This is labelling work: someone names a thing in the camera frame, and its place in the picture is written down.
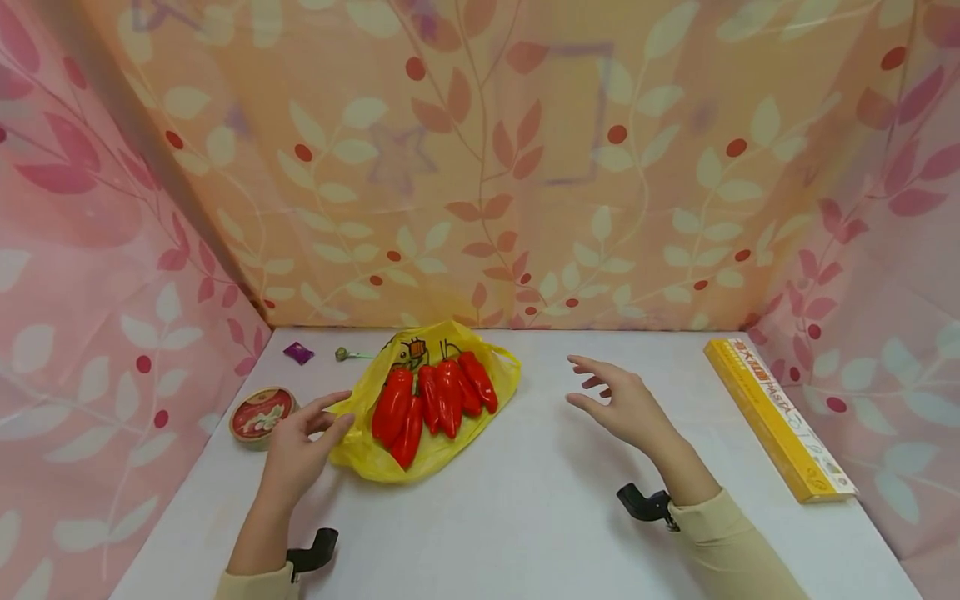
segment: left hand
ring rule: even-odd
[[[350,391],[346,391],[317,398],[276,425],[258,499],[293,510],[324,471],[330,450],[353,425],[354,415],[338,417],[325,409],[349,397]],[[310,435],[321,431],[324,434],[316,442],[310,440]]]

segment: finger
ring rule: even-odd
[[[584,411],[585,413],[593,417],[595,420],[600,420],[600,413],[605,408],[607,408],[606,406],[604,406],[600,402],[597,402],[590,396],[585,396],[583,394],[577,394],[577,393],[567,394],[566,401],[569,402],[570,404],[573,404],[580,410]]]
[[[333,449],[333,446],[340,443],[340,441],[346,436],[347,432],[353,426],[353,422],[356,417],[352,413],[346,413],[338,417],[329,427],[326,428],[326,431],[320,439],[312,444],[312,450],[318,457],[323,457],[323,460],[326,460],[326,457],[330,454],[330,450]]]
[[[326,431],[327,427],[332,425],[336,419],[336,415],[324,411],[307,423],[305,433],[309,436],[321,431]]]
[[[593,373],[607,382],[614,381],[621,374],[626,372],[616,365],[605,363],[602,360],[593,360],[592,358],[587,358],[586,356],[578,356],[577,354],[570,354],[566,357],[566,360],[575,365],[573,368],[574,372],[579,372],[577,371],[577,368],[579,367],[584,370],[582,372]]]
[[[346,400],[351,394],[352,392],[350,390],[344,390],[343,392],[334,392],[333,394],[327,394],[326,396],[319,397],[303,408],[299,409],[296,413],[294,413],[294,417],[303,423],[304,426],[306,426],[307,423],[317,418],[325,409],[333,406],[341,400]]]
[[[600,377],[594,375],[593,377],[591,377],[591,378],[588,379],[587,381],[581,383],[580,385],[584,386],[584,389],[585,389],[585,390],[589,390],[590,388],[595,388],[595,387],[597,387],[598,385],[604,385],[604,380],[601,379]]]

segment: beige sleeve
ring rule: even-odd
[[[686,555],[715,600],[807,600],[767,540],[726,490],[697,506],[670,504]]]
[[[291,583],[293,563],[279,571],[261,575],[239,576],[224,573],[214,600],[297,600],[300,583]]]

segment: tabletop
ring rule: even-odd
[[[640,373],[677,428],[815,600],[920,599],[855,500],[794,500],[713,371],[707,333],[481,332],[523,362],[513,401],[440,472],[410,486],[330,467],[294,513],[291,546],[320,527],[340,532],[334,562],[302,578],[320,598],[707,598],[662,523],[632,520],[615,493],[652,493],[649,460],[564,401],[579,389],[565,357],[579,353]],[[300,404],[349,389],[393,334],[279,329],[234,403],[282,386]],[[303,366],[282,351],[317,355]],[[265,454],[240,447],[226,420],[177,492],[112,600],[209,598],[253,500]]]

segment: black clip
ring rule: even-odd
[[[294,574],[291,583],[297,581],[297,576],[308,571],[315,571],[333,560],[333,549],[337,545],[340,533],[336,529],[325,527],[317,530],[313,545],[309,548],[290,548],[287,550],[287,561],[293,563]]]
[[[636,488],[636,485],[628,483],[620,488],[616,497],[620,498],[623,508],[627,509],[630,516],[636,520],[651,522],[663,519],[666,521],[667,530],[680,531],[680,525],[673,520],[667,508],[670,504],[670,494],[666,491],[660,490],[648,498]]]

